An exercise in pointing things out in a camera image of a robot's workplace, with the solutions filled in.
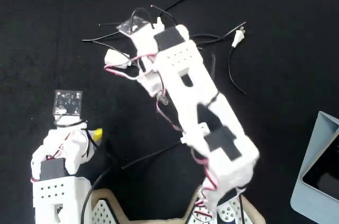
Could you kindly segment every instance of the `wire connector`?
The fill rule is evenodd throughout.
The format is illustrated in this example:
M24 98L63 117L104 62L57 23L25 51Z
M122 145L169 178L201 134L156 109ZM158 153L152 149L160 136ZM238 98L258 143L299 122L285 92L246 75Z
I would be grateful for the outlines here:
M236 30L232 47L235 48L243 39L245 38L244 27L240 27L239 30Z
M105 56L105 64L106 65L115 65L115 64L119 64L119 66L117 66L120 69L126 69L128 66L131 66L132 62L128 62L128 57L129 55L125 53L126 56L123 56L121 53L109 49L106 53Z

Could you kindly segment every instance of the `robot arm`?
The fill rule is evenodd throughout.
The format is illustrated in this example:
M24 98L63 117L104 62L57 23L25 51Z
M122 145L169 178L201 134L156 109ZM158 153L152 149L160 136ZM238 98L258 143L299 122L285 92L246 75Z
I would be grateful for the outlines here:
M153 29L147 21L135 16L133 22L128 20L117 28L131 38L138 51L137 58L143 61L145 71L140 70L138 82L151 97L165 97L168 92L177 109L185 143L204 156L196 159L204 165L207 176L199 193L199 204L215 212L225 193L250 182L258 149L216 88L185 26ZM185 85L183 76L189 77L191 86ZM207 135L198 123L198 105L220 121L219 127L206 128Z

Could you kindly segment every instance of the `table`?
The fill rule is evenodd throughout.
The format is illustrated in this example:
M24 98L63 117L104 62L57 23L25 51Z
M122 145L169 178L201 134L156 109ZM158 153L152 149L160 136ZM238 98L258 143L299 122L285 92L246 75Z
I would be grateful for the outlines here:
M84 92L82 117L103 126L119 165L178 140L141 86L103 70L106 49L80 41L114 31L98 22L174 1L0 0L2 222L34 222L30 158L52 128L58 88ZM223 34L247 21L232 64L246 96L228 78L230 43L209 48L217 55L216 85L261 154L245 196L268 223L312 223L289 201L318 111L339 117L337 0L189 0L170 12L192 34ZM112 44L133 53L126 39ZM101 157L80 170L91 181L104 168ZM202 179L202 168L179 146L113 172L101 187L115 193L129 219L164 219L184 215Z

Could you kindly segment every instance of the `yellow component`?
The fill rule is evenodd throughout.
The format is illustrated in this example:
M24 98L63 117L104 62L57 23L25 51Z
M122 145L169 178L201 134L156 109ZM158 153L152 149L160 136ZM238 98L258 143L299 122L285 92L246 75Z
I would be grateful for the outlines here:
M98 128L94 131L93 140L98 142L102 138L102 128Z

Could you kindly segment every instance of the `wooden base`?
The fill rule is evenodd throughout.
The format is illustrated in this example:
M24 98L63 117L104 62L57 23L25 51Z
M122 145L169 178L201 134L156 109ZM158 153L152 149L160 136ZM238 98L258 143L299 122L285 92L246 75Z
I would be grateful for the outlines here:
M119 224L185 224L187 218L190 215L191 209L194 206L195 200L197 198L197 193L194 194L192 200L188 206L188 209L183 218L175 218L168 220L135 220L130 221L127 216L124 214L123 210L118 203L117 198L114 194L108 189L95 190L92 194L92 207L95 207L99 199L107 199L111 205L111 208L114 211L115 216L118 219ZM242 196L243 207L247 215L251 219L253 224L266 224L263 216L255 209L255 207L244 197Z

